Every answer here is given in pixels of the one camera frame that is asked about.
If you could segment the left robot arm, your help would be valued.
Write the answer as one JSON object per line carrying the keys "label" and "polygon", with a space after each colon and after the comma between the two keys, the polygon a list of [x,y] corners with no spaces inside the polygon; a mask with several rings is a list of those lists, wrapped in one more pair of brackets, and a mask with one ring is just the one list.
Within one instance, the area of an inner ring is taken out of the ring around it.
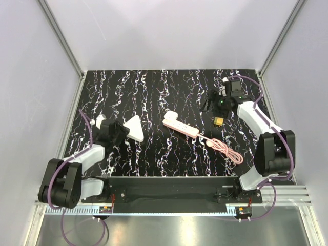
{"label": "left robot arm", "polygon": [[81,199],[83,183],[89,181],[100,182],[92,194],[98,202],[104,203],[110,199],[111,191],[101,179],[83,181],[82,175],[105,158],[109,147],[124,141],[130,129],[117,120],[104,120],[93,126],[87,123],[87,128],[90,135],[87,147],[70,157],[49,160],[38,192],[39,202],[53,209],[72,209]]}

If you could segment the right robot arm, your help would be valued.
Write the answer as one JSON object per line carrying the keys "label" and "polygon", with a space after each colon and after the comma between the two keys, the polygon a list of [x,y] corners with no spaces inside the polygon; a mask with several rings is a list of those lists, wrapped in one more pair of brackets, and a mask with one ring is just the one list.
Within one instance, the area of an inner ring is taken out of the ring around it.
{"label": "right robot arm", "polygon": [[253,166],[238,177],[229,198],[245,203],[271,180],[287,181],[295,167],[296,137],[273,123],[258,106],[257,99],[244,94],[240,76],[225,77],[220,91],[210,90],[201,112],[211,112],[221,119],[234,114],[242,119],[257,137]]}

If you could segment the pink power strip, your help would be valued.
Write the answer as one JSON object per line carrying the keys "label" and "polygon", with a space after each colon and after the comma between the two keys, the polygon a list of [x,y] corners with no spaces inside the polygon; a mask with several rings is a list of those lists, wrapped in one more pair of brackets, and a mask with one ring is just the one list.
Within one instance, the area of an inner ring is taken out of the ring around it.
{"label": "pink power strip", "polygon": [[196,138],[199,134],[199,130],[197,128],[191,127],[177,120],[164,119],[162,123],[164,126],[191,138]]}

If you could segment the white plug on strip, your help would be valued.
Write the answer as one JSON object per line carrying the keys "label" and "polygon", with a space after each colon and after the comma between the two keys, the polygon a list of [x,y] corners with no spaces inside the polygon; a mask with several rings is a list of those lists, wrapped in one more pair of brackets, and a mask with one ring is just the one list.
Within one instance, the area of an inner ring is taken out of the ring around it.
{"label": "white plug on strip", "polygon": [[178,118],[178,114],[174,111],[167,111],[164,115],[164,119],[167,119],[167,120],[176,120]]}

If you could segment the white triangular socket adapter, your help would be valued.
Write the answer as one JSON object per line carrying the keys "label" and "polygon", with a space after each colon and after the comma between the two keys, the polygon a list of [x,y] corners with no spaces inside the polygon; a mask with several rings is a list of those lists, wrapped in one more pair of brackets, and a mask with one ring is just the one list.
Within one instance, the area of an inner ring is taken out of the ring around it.
{"label": "white triangular socket adapter", "polygon": [[129,129],[127,138],[137,142],[143,142],[144,133],[142,130],[141,120],[138,115],[133,116],[130,120],[124,123],[123,126]]}

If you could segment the yellow USB charger plug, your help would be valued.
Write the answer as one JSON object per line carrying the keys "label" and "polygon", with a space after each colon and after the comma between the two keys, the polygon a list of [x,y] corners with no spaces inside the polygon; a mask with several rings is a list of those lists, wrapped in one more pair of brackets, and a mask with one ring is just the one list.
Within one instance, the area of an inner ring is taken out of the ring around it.
{"label": "yellow USB charger plug", "polygon": [[220,118],[220,117],[215,117],[213,120],[213,125],[217,126],[217,127],[222,127],[224,124],[224,119]]}

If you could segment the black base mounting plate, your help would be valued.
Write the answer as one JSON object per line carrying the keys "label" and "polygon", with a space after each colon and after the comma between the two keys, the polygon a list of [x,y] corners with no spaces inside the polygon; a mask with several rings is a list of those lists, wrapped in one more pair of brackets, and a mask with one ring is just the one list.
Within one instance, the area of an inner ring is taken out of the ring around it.
{"label": "black base mounting plate", "polygon": [[234,177],[110,177],[104,193],[84,203],[109,203],[114,214],[223,213],[227,204],[262,203],[257,189],[242,191]]}

